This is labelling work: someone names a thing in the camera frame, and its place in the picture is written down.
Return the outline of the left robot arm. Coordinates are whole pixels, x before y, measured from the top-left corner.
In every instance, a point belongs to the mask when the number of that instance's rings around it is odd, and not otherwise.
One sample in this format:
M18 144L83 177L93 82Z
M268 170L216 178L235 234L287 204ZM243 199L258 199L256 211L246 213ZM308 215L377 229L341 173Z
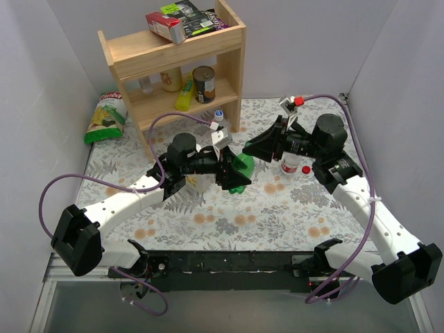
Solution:
M160 162L129 192L120 191L84 208L70 205L64 209L51 247L74 275L86 275L97 267L115 267L134 278L143 276L148 251L135 240L108 241L106 237L130 217L180 191L188 175L213 175L223 190L251 184L249 177L237 170L240 160L229 147L198 148L196 138L189 133L176 135Z

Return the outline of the green plastic bottle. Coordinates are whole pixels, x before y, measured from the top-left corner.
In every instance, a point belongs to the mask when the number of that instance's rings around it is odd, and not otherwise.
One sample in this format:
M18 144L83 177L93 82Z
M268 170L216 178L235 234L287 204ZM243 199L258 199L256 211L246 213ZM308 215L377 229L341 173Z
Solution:
M252 156L246 155L244 153L240 153L237 156L237 160L234 164L237 171L242 173L247 178L251 178L255 168L255 162ZM246 186L239 186L229 190L230 194L242 194L246 189Z

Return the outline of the clear bottle red label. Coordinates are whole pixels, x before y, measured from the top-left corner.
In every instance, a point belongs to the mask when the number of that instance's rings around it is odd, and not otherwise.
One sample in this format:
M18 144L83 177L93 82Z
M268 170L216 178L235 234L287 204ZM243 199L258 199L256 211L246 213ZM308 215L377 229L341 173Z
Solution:
M281 171L284 174L293 174L296 172L300 162L301 157L292 153L284 153L280 162Z

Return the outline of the clear bottle blue white cap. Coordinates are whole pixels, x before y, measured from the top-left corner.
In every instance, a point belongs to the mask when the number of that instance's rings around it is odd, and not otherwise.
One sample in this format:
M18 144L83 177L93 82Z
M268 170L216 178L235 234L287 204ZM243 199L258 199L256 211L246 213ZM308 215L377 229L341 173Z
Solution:
M217 123L218 127L222 127L222 129L226 129L226 130L230 129L229 122L226 119L224 112L222 110L216 110L214 112L212 122Z

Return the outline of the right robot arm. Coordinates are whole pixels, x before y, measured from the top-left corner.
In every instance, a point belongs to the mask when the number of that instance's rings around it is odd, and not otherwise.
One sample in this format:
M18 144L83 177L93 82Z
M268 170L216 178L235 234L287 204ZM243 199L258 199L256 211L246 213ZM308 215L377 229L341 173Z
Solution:
M413 236L370 192L363 171L343 149L348 134L341 118L321 115L312 133L300 126L289 128L287 123L279 116L268 130L250 140L243 152L265 162L279 161L286 153L313 158L314 177L369 231L377 248L377 254L361 252L353 257L353 247L330 239L317 245L313 257L297 267L325 276L343 267L371 282L392 305L432 285L443 258L441 250Z

